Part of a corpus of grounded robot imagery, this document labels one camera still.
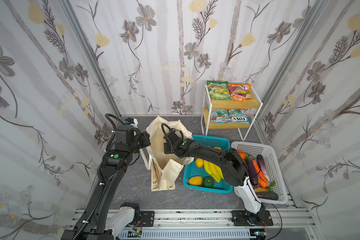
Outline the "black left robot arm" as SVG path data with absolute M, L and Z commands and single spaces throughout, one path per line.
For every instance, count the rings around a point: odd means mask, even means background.
M 140 222 L 139 204 L 124 203 L 113 217 L 107 216 L 128 166 L 135 163 L 133 155 L 150 146 L 150 135 L 138 129 L 137 119 L 122 121 L 112 114 L 105 118 L 113 129 L 97 168 L 97 186 L 74 228 L 62 234 L 63 240 L 116 240 L 126 226 Z

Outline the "yellow banana bunch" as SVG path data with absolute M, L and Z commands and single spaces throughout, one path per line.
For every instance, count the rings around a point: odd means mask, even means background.
M 204 169 L 216 183 L 220 183 L 224 179 L 221 169 L 213 163 L 204 161 Z

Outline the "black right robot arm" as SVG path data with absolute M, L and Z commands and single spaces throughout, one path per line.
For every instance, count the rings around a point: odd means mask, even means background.
M 206 160 L 221 169 L 226 183 L 234 187 L 245 205 L 245 213 L 238 217 L 239 224 L 243 226 L 270 226 L 271 215 L 255 192 L 252 179 L 261 175 L 261 169 L 255 168 L 258 160 L 245 161 L 239 152 L 233 148 L 217 150 L 202 145 L 192 139 L 186 139 L 180 130 L 161 124 L 164 134 L 165 154 L 174 154 L 179 158 L 194 157 Z

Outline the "orange snack bag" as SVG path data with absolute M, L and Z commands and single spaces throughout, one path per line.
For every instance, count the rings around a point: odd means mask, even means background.
M 252 99 L 252 95 L 250 94 L 251 85 L 247 84 L 229 84 L 229 91 L 231 100 L 235 101 L 249 101 Z

